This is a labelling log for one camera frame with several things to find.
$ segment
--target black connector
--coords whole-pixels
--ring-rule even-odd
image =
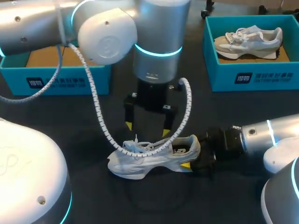
[[[237,159],[244,150],[241,140],[241,128],[232,126],[229,129],[211,128],[207,131],[207,142],[215,152],[217,160]]]

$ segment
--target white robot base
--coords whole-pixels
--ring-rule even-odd
[[[71,183],[48,136],[0,119],[0,223],[70,223]]]

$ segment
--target printed logo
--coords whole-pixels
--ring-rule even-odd
[[[250,83],[252,73],[238,73],[235,78],[235,84],[248,84]]]
[[[185,153],[186,149],[180,148],[180,149],[173,149],[172,151],[173,151],[173,153]]]
[[[43,80],[41,78],[26,78],[31,89],[41,89],[44,87]]]
[[[239,126],[236,126],[236,125],[233,125],[233,126],[232,126],[232,128],[233,128],[233,129],[237,129],[237,130],[242,130],[242,128],[241,128],[241,127],[239,127]]]

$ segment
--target shoelace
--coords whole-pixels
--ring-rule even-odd
[[[244,40],[247,41],[249,38],[247,38],[246,34],[243,34],[241,31],[244,30],[245,28],[239,28],[235,33],[226,33],[225,37],[229,44],[232,44],[234,41],[237,40]]]
[[[134,153],[146,153],[155,149],[155,146],[161,145],[165,140],[158,141],[156,143],[150,143],[147,141],[138,142],[137,135],[134,141],[124,141],[122,147],[126,147],[128,150]]]

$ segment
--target glowing blue ring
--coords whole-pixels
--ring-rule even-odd
[[[149,52],[147,50],[144,50],[142,49],[141,47],[139,47],[137,44],[135,44],[136,48],[138,50],[140,50],[141,52],[147,54],[147,55],[151,55],[151,56],[156,56],[156,57],[170,57],[170,56],[173,56],[173,55],[176,55],[178,54],[182,49],[183,47],[181,47],[180,49],[178,49],[177,51],[175,52],[172,52],[172,53],[166,53],[166,54],[157,54],[157,53],[153,53],[153,52]]]
[[[74,20],[74,16],[76,11],[80,8],[80,6],[82,6],[84,3],[88,2],[88,1],[94,1],[94,0],[84,0],[82,2],[80,2],[74,9],[73,13],[71,14],[71,27],[73,27],[73,20]]]
[[[270,136],[271,136],[271,139],[272,139],[273,146],[276,146],[276,141],[275,141],[275,138],[274,138],[274,131],[273,131],[273,128],[272,128],[272,125],[271,125],[271,121],[267,120],[267,124],[268,124],[269,133],[270,133]]]
[[[292,164],[292,171],[291,171],[291,177],[292,177],[292,183],[293,183],[293,187],[294,187],[294,190],[295,190],[295,193],[299,199],[299,190],[297,188],[297,184],[296,184],[296,181],[295,181],[295,164],[296,164],[296,161],[297,161],[298,157],[294,160],[293,164]]]
[[[71,200],[70,200],[69,208],[67,209],[67,212],[66,212],[66,214],[65,214],[65,216],[64,216],[64,218],[63,218],[63,220],[60,222],[60,224],[64,223],[64,221],[66,220],[68,214],[70,213],[70,210],[71,210]]]
[[[5,57],[5,55],[4,55],[4,53],[3,53],[3,51],[2,51],[1,48],[0,48],[0,56],[1,56],[1,57]]]

